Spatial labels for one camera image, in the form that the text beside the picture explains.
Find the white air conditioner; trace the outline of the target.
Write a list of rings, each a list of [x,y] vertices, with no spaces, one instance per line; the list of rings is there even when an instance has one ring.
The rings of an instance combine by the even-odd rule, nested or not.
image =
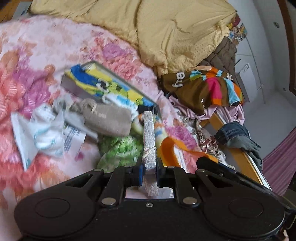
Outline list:
[[[235,78],[242,91],[245,102],[254,102],[260,96],[265,103],[262,85],[258,85],[255,74],[249,63],[239,59],[235,64]]]

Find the white plastic bag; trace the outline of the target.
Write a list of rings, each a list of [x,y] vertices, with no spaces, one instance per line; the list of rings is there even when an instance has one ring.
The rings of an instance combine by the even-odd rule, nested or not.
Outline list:
[[[11,124],[24,171],[38,153],[56,159],[64,154],[75,157],[87,137],[98,140],[98,134],[86,127],[79,103],[68,98],[40,105],[29,120],[12,113]]]

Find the green white patterned cloth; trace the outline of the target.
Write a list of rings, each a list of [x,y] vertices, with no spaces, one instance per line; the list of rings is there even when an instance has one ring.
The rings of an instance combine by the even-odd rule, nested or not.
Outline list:
[[[143,142],[133,136],[104,136],[99,143],[101,158],[96,168],[111,173],[120,166],[133,166],[143,152]]]

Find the beige drawstring pouch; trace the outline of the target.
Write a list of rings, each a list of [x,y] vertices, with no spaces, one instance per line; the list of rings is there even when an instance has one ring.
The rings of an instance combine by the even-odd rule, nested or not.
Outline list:
[[[127,137],[130,134],[132,113],[127,108],[86,98],[74,102],[70,110],[81,114],[84,124],[99,134],[112,137]]]

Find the colourful patterned pillow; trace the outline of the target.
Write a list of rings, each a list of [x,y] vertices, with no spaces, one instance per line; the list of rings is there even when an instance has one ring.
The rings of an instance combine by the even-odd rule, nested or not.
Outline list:
[[[232,18],[227,27],[229,28],[228,38],[233,44],[238,45],[246,38],[247,30],[238,14]]]

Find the wooden bed frame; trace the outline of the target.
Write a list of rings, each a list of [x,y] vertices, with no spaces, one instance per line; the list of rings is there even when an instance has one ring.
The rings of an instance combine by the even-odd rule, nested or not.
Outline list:
[[[211,135],[214,135],[225,124],[226,121],[217,113],[214,113],[208,120],[200,121],[202,128],[206,129]],[[253,159],[245,151],[241,149],[228,149],[222,145],[219,145],[219,148],[226,155],[226,162],[228,164],[233,165],[238,172],[271,190],[266,178],[259,171]]]

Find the blue denim jeans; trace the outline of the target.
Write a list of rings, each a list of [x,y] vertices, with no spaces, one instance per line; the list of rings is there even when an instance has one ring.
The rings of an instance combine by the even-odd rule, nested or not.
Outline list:
[[[244,150],[253,159],[259,171],[262,171],[263,161],[259,154],[261,147],[251,139],[244,125],[236,121],[227,123],[217,131],[214,137],[223,146]]]

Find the brown quilted jacket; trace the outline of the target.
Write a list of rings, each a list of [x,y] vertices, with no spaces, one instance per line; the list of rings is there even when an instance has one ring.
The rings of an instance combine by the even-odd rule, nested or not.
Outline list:
[[[231,79],[235,82],[235,54],[236,46],[227,38],[224,37],[217,48],[201,63],[199,66],[212,66],[223,72],[230,74]]]

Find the beige yellow quilt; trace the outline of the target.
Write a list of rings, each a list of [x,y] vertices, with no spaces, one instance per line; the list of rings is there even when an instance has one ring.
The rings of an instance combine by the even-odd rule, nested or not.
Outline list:
[[[31,13],[103,27],[162,75],[207,58],[229,34],[236,11],[227,1],[33,1]]]

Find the brown multicolour printed shirt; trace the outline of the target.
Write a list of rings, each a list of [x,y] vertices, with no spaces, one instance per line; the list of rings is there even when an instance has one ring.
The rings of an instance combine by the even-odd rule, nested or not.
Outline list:
[[[243,102],[243,93],[232,75],[212,66],[161,75],[159,87],[166,97],[175,98],[198,115],[212,105],[232,107]]]

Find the grey shallow storage box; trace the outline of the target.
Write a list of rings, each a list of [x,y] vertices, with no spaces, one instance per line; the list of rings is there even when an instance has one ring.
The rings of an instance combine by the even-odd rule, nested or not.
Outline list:
[[[136,118],[145,111],[161,117],[158,105],[142,91],[96,61],[72,66],[64,72],[61,86],[79,97],[127,108]]]

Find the white terry sock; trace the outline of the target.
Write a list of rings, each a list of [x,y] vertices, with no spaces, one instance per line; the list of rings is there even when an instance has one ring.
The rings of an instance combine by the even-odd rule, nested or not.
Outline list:
[[[146,145],[144,144],[142,163],[145,166],[145,175],[143,184],[149,197],[157,196],[159,194],[159,188],[156,179],[156,157],[156,147],[154,146],[154,141],[152,141],[152,143],[149,142]]]

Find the orange cloth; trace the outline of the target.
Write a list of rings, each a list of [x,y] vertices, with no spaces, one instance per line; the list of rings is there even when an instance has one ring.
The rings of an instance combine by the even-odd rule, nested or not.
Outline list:
[[[214,156],[210,154],[206,154],[205,152],[202,152],[202,151],[189,150],[182,141],[171,138],[171,137],[166,137],[161,142],[160,147],[157,149],[158,157],[161,158],[161,161],[164,166],[181,167],[178,161],[177,155],[175,154],[175,150],[179,150],[181,151],[181,153],[183,152],[188,153],[196,157],[197,159],[201,157],[205,157],[215,163],[218,163],[218,159],[215,158]]]

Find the pink floral bedspread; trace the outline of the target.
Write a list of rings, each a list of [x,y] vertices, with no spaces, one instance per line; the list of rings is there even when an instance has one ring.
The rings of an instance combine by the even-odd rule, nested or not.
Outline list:
[[[38,154],[24,170],[11,126],[14,111],[29,118],[35,108],[66,94],[65,70],[95,60],[156,102],[164,128],[188,150],[199,151],[193,133],[163,92],[137,51],[109,31],[62,18],[33,16],[1,24],[1,240],[21,236],[16,204],[26,196],[95,168],[97,144],[86,140],[75,157],[53,159]]]

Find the blue yellow cartoon towel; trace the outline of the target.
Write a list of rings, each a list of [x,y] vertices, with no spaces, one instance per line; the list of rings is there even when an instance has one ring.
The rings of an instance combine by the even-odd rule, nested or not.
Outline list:
[[[74,65],[65,71],[65,76],[93,97],[115,94],[128,99],[137,106],[150,108],[155,105],[141,91],[96,61]]]

